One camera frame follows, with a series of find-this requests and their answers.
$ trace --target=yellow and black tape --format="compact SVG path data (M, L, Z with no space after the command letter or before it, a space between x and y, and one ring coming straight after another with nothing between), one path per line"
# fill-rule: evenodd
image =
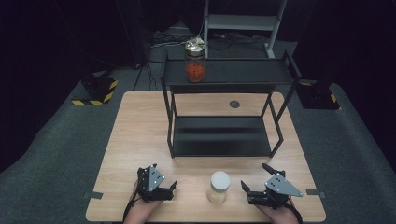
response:
M98 97L100 99L72 99L72 104L73 105L105 105L107 104L111 97L113 97L114 90L116 89L116 86L118 84L117 80L114 80L108 90L106 92L100 92L101 97Z
M305 86L312 86L311 83L307 83L307 82L304 82L304 83L301 83L301 84L302 84L302 85L305 85ZM331 92L330 97L332 98L332 102L333 102L333 103L336 103L336 102L337 102L337 98L335 97L334 93Z

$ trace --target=plastic jar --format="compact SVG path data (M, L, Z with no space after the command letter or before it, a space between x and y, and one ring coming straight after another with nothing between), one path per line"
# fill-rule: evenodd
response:
M224 203L227 199L227 189L230 187L230 177L222 171L217 171L212 175L210 189L207 191L207 198L212 203Z

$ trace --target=shelf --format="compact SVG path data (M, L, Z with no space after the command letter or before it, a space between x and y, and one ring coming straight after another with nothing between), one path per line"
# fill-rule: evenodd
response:
M175 156L263 156L271 154L262 117L177 117Z
M205 77L198 83L187 80L183 60L163 66L165 85L173 92L269 92L293 82L285 59L206 59Z
M210 14L208 16L207 28L272 31L274 29L275 21L275 16L240 16Z
M279 120L301 78L289 54L285 51L280 59L206 59L205 77L197 83L187 80L185 68L184 60L171 60L164 53L161 83L171 157L274 157L283 142ZM278 85L290 85L290 89L276 113L271 96ZM266 98L259 116L180 116L175 95L195 93L265 93ZM262 120L267 108L278 135L273 148Z

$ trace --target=jar lid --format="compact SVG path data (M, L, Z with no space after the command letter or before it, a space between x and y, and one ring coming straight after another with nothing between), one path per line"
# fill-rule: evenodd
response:
M205 42L201 37L196 36L186 42L185 49L189 56L201 56L205 54Z
M217 171L212 175L212 187L217 192L224 192L228 187L230 187L230 182L231 179L225 172Z

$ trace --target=small black circle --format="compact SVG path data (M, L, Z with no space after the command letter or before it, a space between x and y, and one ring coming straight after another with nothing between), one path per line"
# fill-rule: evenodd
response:
M232 108L238 108L239 106L240 106L240 104L237 101L231 101L230 102L230 107L232 107Z

